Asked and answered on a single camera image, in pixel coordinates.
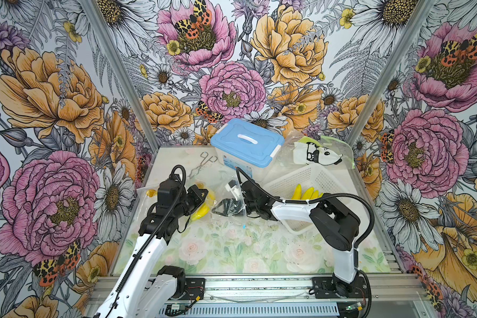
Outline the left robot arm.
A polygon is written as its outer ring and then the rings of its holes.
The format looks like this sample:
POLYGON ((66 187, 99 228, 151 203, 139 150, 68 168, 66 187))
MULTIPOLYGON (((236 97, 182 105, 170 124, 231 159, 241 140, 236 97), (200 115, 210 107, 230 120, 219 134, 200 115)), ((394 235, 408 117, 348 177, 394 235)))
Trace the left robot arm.
POLYGON ((164 266, 152 285, 147 284, 156 263, 178 231, 179 219, 190 219, 209 193, 197 185, 186 188, 186 178, 185 168, 178 164, 161 182, 157 201, 141 222, 126 269, 94 317, 156 317, 168 300, 184 295, 185 270, 177 266, 164 266))

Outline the banana with white wrap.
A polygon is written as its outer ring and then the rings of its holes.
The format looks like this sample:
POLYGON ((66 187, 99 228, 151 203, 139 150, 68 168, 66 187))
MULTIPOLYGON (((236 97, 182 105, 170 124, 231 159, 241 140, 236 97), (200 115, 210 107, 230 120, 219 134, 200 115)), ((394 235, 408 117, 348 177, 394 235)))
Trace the banana with white wrap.
POLYGON ((157 196, 157 190, 154 188, 144 187, 139 188, 137 191, 139 196, 147 196, 147 197, 154 197, 157 196))

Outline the panda zip-top bag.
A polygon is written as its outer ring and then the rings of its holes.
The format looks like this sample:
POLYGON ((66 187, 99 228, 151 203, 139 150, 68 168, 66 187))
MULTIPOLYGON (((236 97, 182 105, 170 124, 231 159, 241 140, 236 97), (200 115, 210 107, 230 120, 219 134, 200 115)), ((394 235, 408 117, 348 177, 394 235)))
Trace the panda zip-top bag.
POLYGON ((343 164, 349 170, 355 169, 352 148, 342 140, 330 136, 322 136, 319 140, 308 136, 296 136, 293 144, 291 157, 294 164, 319 164, 321 166, 343 164))

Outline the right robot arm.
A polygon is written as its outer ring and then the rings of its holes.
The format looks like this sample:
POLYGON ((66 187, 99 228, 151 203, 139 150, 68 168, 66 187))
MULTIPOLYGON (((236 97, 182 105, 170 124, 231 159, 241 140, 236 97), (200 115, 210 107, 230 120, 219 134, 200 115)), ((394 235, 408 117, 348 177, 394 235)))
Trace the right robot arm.
POLYGON ((348 298, 360 277, 368 282, 366 274, 359 270, 359 245, 372 233, 376 221, 367 200, 352 193, 325 193, 312 200, 287 200, 267 192, 241 168, 237 168, 236 173, 248 214, 255 213, 268 221, 303 221, 315 226, 333 249, 335 264, 327 287, 331 293, 348 298), (363 234, 359 233, 359 216, 342 198, 355 200, 366 208, 369 224, 363 234))

